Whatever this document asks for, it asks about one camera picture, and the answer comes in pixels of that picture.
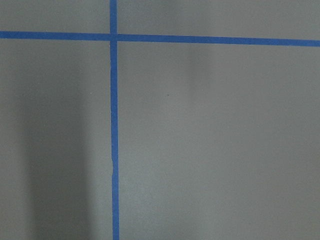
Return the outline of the crossing blue tape strip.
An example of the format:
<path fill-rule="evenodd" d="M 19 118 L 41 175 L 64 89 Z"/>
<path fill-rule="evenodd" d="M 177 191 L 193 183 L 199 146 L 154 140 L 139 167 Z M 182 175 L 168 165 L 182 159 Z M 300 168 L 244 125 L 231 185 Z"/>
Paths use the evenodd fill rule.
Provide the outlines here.
<path fill-rule="evenodd" d="M 1 39 L 23 40 L 72 40 L 72 41 L 118 41 L 147 43 L 188 43 L 188 44 L 226 44 L 226 45 L 261 45 L 319 47 L 319 40 L 222 37 L 222 36 L 184 36 L 184 35 L 147 35 L 117 33 L 77 33 L 77 32 L 36 32 L 36 31 L 1 31 Z"/>

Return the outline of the long blue tape strip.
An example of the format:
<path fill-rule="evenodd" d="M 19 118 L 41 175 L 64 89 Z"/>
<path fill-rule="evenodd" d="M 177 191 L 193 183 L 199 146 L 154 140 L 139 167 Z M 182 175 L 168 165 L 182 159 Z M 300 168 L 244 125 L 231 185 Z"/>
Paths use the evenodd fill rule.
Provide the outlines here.
<path fill-rule="evenodd" d="M 110 18 L 110 134 L 112 160 L 112 238 L 120 238 L 119 141 L 118 141 L 118 23 L 117 1 L 109 2 Z"/>

